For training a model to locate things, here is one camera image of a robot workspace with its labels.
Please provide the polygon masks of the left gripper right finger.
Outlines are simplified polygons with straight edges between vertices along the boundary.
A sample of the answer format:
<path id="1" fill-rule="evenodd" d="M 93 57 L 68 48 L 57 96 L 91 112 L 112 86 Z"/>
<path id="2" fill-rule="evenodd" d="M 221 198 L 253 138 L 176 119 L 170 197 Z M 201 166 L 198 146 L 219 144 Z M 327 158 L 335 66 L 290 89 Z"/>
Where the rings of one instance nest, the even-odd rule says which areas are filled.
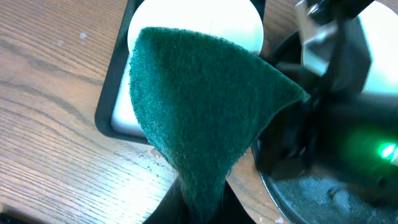
<path id="1" fill-rule="evenodd" d="M 225 182 L 223 197 L 217 214 L 218 224 L 255 224 L 245 211 L 229 183 Z"/>

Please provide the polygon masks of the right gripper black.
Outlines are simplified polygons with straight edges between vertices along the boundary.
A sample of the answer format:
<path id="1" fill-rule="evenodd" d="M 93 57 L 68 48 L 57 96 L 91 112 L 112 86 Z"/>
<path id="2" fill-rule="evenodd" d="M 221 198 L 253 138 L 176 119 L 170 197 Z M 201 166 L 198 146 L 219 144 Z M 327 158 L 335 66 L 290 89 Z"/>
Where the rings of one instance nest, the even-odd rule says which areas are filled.
<path id="1" fill-rule="evenodd" d="M 397 203 L 397 97 L 321 93 L 304 69 L 287 76 L 310 98 L 280 111 L 258 141 L 256 167 L 274 180 L 329 176 L 370 201 Z"/>

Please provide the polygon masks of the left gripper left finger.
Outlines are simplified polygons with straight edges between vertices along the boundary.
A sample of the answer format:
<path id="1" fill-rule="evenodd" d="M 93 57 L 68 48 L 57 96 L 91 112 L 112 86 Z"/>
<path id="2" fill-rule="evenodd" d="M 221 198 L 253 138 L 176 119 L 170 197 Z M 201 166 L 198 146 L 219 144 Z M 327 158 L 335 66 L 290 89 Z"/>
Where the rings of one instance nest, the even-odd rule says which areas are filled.
<path id="1" fill-rule="evenodd" d="M 171 185 L 157 208 L 143 224 L 189 224 L 190 214 L 185 205 L 180 180 Z"/>

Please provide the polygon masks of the green yellow sponge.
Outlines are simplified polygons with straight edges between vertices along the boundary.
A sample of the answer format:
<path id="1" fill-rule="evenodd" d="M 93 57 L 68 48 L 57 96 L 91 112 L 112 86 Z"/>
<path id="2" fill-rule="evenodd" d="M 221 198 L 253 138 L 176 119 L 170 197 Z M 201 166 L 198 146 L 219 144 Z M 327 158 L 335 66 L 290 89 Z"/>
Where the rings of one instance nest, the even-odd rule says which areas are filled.
<path id="1" fill-rule="evenodd" d="M 229 170 L 271 119 L 306 96 L 257 55 L 191 30 L 142 29 L 130 65 L 136 119 L 200 223 L 215 216 Z"/>

